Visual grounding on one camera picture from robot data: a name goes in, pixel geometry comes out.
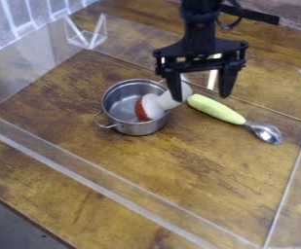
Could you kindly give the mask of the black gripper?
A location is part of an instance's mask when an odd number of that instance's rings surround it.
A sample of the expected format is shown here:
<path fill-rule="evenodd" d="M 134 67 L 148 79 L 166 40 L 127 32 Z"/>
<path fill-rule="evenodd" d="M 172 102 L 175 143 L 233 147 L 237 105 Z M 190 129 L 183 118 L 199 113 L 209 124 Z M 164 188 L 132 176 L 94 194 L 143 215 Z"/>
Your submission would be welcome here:
<path fill-rule="evenodd" d="M 246 41 L 215 38 L 213 41 L 195 38 L 180 39 L 152 52 L 155 74 L 164 76 L 172 100 L 182 101 L 179 73 L 219 70 L 219 96 L 230 96 L 237 73 L 245 66 Z"/>

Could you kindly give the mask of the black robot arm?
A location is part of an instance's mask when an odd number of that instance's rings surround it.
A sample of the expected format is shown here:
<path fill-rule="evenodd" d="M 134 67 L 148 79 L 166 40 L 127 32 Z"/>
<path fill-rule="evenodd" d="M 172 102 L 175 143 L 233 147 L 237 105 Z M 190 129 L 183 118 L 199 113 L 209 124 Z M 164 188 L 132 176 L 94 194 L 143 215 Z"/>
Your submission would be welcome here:
<path fill-rule="evenodd" d="M 230 23 L 219 22 L 222 3 L 227 1 L 238 19 Z M 215 37 L 215 25 L 233 29 L 242 20 L 242 9 L 235 0 L 180 0 L 183 36 L 174 44 L 156 49 L 155 74 L 167 82 L 172 99 L 182 102 L 180 73 L 219 71 L 219 96 L 229 97 L 238 71 L 246 63 L 246 41 L 226 40 Z"/>

